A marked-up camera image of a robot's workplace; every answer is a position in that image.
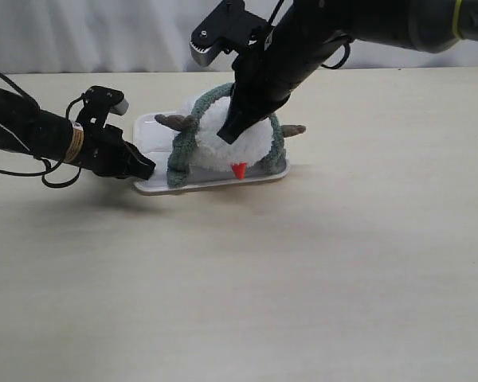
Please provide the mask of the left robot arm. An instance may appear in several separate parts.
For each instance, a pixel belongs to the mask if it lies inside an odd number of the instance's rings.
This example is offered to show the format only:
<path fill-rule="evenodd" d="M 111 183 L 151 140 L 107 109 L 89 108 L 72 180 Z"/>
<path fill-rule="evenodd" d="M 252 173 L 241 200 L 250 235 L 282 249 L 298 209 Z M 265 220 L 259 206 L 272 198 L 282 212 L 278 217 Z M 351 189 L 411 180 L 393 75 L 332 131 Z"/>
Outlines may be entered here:
<path fill-rule="evenodd" d="M 72 121 L 0 88 L 0 150 L 62 160 L 99 177 L 149 179 L 155 163 L 124 140 L 120 128 L 106 123 L 110 113 L 124 115 L 127 111 L 124 94 L 95 85 L 77 101 L 83 107 Z"/>

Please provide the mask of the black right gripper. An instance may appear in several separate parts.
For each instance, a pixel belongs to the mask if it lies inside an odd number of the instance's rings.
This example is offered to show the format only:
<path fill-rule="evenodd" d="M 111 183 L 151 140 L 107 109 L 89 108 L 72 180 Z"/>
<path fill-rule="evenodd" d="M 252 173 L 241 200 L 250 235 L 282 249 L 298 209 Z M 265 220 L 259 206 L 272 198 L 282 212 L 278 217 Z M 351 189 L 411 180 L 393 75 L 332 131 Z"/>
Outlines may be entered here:
<path fill-rule="evenodd" d="M 346 1 L 294 1 L 261 46 L 233 63 L 231 104 L 217 136 L 232 144 L 287 103 L 292 92 L 350 38 Z"/>

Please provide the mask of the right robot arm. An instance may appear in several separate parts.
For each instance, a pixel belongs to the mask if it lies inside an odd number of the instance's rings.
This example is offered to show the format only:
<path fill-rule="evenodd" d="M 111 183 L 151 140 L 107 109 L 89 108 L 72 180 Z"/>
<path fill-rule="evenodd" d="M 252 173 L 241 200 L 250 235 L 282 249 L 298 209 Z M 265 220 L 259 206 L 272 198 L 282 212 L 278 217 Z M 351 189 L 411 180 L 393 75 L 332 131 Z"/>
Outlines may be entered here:
<path fill-rule="evenodd" d="M 294 1 L 268 28 L 247 28 L 245 9 L 222 4 L 227 28 L 257 39 L 233 62 L 229 110 L 217 133 L 227 143 L 283 107 L 342 45 L 441 53 L 459 41 L 478 42 L 478 1 Z"/>

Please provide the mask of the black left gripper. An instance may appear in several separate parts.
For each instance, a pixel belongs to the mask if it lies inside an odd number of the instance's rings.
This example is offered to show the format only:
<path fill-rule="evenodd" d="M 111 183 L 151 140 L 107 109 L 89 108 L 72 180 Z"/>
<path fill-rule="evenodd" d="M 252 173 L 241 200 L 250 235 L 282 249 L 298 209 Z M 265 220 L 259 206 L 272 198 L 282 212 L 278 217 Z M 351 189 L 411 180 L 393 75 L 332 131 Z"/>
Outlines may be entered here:
<path fill-rule="evenodd" d="M 150 179 L 155 172 L 155 162 L 124 140 L 120 128 L 107 123 L 111 113 L 87 103 L 84 93 L 81 99 L 83 107 L 76 123 L 83 128 L 83 143 L 79 153 L 69 163 L 101 177 Z"/>

